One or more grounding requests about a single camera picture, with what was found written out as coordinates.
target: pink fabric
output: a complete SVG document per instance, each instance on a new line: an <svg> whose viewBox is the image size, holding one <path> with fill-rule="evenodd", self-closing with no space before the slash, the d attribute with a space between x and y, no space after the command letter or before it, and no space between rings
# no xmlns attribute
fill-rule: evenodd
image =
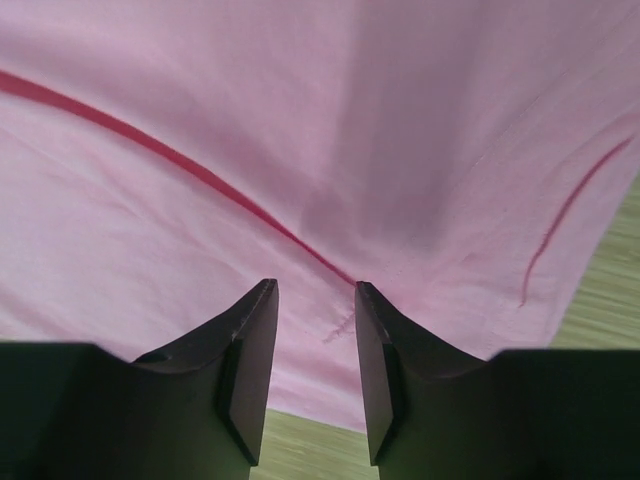
<svg viewBox="0 0 640 480"><path fill-rule="evenodd" d="M5 0L0 332L126 359L280 281L270 406L363 428L353 284L547 344L640 163L637 0Z"/></svg>

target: pink cloth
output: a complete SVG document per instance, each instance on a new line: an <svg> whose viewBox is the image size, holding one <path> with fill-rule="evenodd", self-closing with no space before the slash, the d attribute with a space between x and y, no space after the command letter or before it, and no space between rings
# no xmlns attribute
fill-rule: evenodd
<svg viewBox="0 0 640 480"><path fill-rule="evenodd" d="M280 281L270 406L354 429L354 280L547 344L640 164L637 0L5 0L0 332L126 359Z"/></svg>

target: wooden surface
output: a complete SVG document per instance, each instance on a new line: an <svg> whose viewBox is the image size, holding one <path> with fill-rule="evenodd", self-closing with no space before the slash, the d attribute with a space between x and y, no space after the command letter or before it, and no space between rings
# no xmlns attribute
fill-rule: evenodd
<svg viewBox="0 0 640 480"><path fill-rule="evenodd" d="M640 177L569 307L554 348L640 348ZM378 479L362 434L269 412L252 480Z"/></svg>

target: light wood surface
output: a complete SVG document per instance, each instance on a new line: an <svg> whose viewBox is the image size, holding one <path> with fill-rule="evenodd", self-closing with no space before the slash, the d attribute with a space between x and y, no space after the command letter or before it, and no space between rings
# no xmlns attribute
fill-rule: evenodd
<svg viewBox="0 0 640 480"><path fill-rule="evenodd" d="M640 348L640 177L584 275L553 348ZM252 480L373 480L366 437L268 412Z"/></svg>

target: red line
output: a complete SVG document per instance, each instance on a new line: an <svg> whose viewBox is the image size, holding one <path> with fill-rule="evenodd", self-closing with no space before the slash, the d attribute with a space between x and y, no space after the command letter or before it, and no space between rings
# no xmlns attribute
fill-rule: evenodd
<svg viewBox="0 0 640 480"><path fill-rule="evenodd" d="M524 275L524 281L522 283L522 301L520 302L520 307L523 307L524 304L527 303L529 280L531 278L531 272L533 271L533 268L538 262L538 259L542 256L542 254L545 252L545 250L549 246L551 239L553 238L556 231L558 230L558 227L564 220L564 217L567 215L567 212L569 211L573 203L576 201L576 198L578 198L578 195L580 194L580 192L584 189L587 183L589 183L589 181L593 178L596 172L600 170L600 168L602 168L609 160L611 160L616 154L620 153L620 151L626 148L630 143L631 143L631 139L629 138L624 142L620 143L619 145L617 145L605 156L603 156L593 167L591 167L591 169L582 178L582 180L580 180L580 183L578 183L576 188L573 189L569 197L562 204L562 207L560 208L560 212L558 212L558 214L556 215L556 218L553 220L551 227L549 228L547 233L544 235L542 239L542 243L538 247L538 250L536 250L536 253L533 255L533 257L531 258L531 261L529 262L529 266L527 267L527 271Z"/></svg>
<svg viewBox="0 0 640 480"><path fill-rule="evenodd" d="M118 120L117 118L101 112L100 110L90 107L89 105L74 100L73 98L54 92L53 90L42 87L28 80L18 78L6 72L0 72L0 90L3 90L12 95L20 96L22 98L27 98L29 100L65 110L90 122L105 127L115 133L118 133L119 135L122 135L123 137L126 137L129 140L132 140L133 142L136 142L139 145L148 148L158 155L165 157L166 159L188 171L193 176L206 183L213 189L217 190L231 201L237 203L241 207L256 215L258 218L267 223L269 226L273 227L282 235L300 245L305 251L307 251L311 256L313 256L330 271L335 273L342 280L355 286L356 282L353 278L351 278L351 276L349 276L346 272L340 270L336 265L324 258L311 246L307 245L305 242L296 237L291 231L289 231L284 225L273 218L263 208L257 205L253 200L236 190L234 187L222 180L219 176L214 174L211 170L206 169L192 159L186 157L185 155L182 155L168 145L147 135L143 131L138 130L134 126Z"/></svg>

